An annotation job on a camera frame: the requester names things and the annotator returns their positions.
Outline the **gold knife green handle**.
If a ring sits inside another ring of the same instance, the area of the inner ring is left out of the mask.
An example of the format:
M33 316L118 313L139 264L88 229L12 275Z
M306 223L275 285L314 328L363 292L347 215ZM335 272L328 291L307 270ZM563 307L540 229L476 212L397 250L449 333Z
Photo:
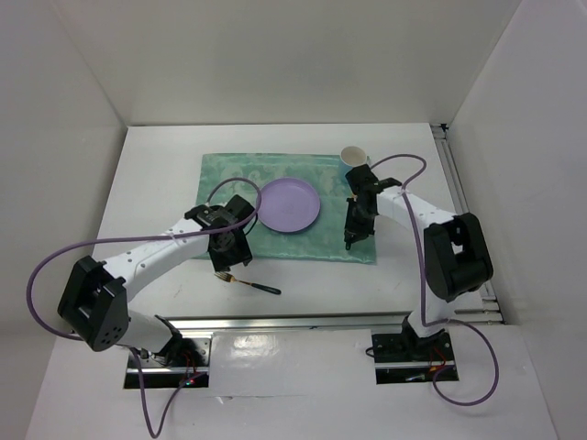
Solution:
M352 240L354 237L354 229L353 229L353 210L355 200L350 197L347 199L347 213L345 218L345 226L344 226L344 242L345 242L345 249L351 250L352 247Z

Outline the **gold fork green handle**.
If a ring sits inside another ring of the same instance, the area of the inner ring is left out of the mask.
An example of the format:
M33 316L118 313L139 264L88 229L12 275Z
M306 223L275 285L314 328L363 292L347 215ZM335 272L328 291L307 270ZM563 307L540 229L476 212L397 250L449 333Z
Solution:
M282 291L280 289L277 289L277 288L274 288L271 286L267 286L267 285L263 285L263 284L259 284L257 282L240 280L240 279L237 279L234 275L230 274L229 272L216 272L215 276L219 280L222 280L227 283L239 283L239 284L247 285L252 289L256 289L256 290L259 290L262 292L267 292L267 293L270 293L273 295L281 295L282 294Z

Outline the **green satin placemat cloth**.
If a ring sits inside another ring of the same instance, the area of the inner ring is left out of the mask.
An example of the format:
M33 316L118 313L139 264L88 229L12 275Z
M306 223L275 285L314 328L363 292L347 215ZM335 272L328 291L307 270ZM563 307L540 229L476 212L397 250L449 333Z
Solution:
M320 211L308 228L281 233L257 223L248 235L256 259L324 260L373 264L377 254L372 236L345 249L344 225L350 196L334 155L282 153L211 153L201 161L196 202L202 204L224 180L244 177L259 188L285 177L308 182L317 192Z

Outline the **light blue mug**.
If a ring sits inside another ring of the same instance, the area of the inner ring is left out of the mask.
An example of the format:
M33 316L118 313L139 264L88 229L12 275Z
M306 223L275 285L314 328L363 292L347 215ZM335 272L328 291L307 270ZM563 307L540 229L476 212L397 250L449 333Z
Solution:
M341 179L345 179L345 175L349 171L365 164L371 164L371 158L368 154L362 148L347 146L339 153L338 174Z

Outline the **purple plate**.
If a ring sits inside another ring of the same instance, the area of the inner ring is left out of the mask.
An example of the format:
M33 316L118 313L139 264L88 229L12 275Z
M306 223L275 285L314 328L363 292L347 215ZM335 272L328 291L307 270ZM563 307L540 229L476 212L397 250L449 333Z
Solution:
M284 177L261 189L260 222L280 233L297 233L307 229L318 218L320 198L307 181Z

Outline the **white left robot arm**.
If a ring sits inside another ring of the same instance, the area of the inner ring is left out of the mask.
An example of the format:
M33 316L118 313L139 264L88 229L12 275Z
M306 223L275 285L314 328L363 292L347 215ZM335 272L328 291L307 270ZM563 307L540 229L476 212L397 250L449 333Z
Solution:
M235 195L225 205L201 204L161 235L124 254L79 259L65 286L58 314L94 351L113 346L145 350L162 366L195 355L193 342L167 319L129 310L134 297L170 270L207 255L216 272L252 260L244 232L254 211Z

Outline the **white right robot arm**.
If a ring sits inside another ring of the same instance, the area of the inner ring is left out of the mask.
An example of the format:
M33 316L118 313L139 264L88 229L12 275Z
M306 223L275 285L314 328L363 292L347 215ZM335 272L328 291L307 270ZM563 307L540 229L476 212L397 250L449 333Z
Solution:
M476 292L493 277L493 264L477 216L454 214L411 194L396 179L378 179L367 165L346 174L346 249L375 233L384 216L412 230L420 276L418 305L391 343L374 346L374 356L421 360L433 349L454 316L457 299Z

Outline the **aluminium front rail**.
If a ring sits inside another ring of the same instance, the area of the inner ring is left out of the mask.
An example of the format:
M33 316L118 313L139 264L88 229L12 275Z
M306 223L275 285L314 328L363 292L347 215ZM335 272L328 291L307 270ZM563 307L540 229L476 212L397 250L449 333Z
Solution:
M400 325L403 313L367 313L351 315L313 315L284 316L264 318L217 318L217 319L171 319L169 321L180 330L220 331L220 330L284 330L319 329L339 327L376 327Z

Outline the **aluminium rail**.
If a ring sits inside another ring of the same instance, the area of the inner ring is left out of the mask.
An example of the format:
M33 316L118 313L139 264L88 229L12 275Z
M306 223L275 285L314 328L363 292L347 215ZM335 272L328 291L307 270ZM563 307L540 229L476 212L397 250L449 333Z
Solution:
M217 318L217 319L171 319L169 321L180 330L220 331L220 330L284 330L319 329L339 327L376 327L400 325L403 313L367 313L351 315L313 315L284 316L264 318Z
M464 189L448 140L448 129L444 125L427 125L426 160L428 168L424 178L425 197L442 209L456 214L469 212ZM478 291L462 295L457 300L460 314L500 314L499 304L491 284Z

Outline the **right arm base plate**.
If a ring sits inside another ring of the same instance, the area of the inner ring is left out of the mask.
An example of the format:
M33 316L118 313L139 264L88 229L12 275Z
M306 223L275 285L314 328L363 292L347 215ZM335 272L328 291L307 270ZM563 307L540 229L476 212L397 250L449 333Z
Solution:
M378 385L458 381L450 336L444 332L430 345L409 349L399 334L373 334L365 354L374 361Z

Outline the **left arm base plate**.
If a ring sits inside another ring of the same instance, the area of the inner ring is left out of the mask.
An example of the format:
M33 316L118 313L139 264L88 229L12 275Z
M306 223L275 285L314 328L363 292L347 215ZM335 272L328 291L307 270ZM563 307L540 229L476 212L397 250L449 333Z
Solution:
M211 334L197 334L192 337L194 353L180 354L169 365L164 365L161 358L141 349L138 352L146 390L176 389L187 381L187 389L209 387L209 363L212 348Z

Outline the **aluminium right rail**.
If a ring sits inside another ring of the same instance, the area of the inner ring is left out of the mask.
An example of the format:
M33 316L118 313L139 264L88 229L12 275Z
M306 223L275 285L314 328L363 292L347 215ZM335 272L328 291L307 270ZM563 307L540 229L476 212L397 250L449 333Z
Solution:
M424 178L425 197L442 209L456 214L469 212L464 189L448 140L448 129L444 125L427 125L426 160L428 168ZM457 300L460 314L500 314L499 304L491 284L478 291L462 295Z

